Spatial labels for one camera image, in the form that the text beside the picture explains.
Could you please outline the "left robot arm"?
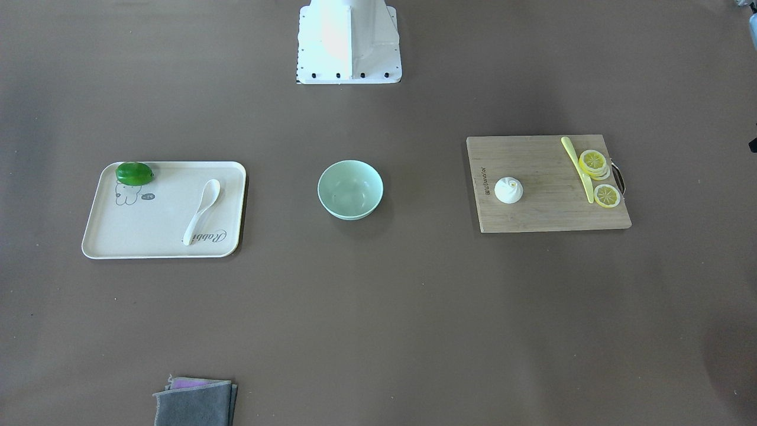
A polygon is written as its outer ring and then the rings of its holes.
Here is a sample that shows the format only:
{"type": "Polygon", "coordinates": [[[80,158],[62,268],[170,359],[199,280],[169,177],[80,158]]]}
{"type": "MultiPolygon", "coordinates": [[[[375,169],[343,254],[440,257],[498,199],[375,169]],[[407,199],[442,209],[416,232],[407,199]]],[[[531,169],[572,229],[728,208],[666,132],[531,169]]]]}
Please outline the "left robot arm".
{"type": "MultiPolygon", "coordinates": [[[[755,1],[740,1],[740,5],[748,5],[750,10],[752,11],[752,15],[749,19],[749,35],[751,37],[752,43],[754,48],[756,49],[757,44],[757,38],[756,38],[756,2],[755,1]]],[[[751,142],[749,142],[749,148],[752,153],[757,152],[757,139],[754,138],[751,142]]]]}

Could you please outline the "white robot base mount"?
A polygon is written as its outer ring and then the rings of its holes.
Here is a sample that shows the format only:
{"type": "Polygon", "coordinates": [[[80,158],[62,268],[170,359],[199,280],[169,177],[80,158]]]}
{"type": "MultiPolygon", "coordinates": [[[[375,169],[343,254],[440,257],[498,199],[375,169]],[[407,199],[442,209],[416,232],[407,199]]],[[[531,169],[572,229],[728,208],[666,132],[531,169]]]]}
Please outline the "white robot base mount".
{"type": "Polygon", "coordinates": [[[399,83],[397,11],[384,1],[311,1],[299,10],[296,83],[399,83]]]}

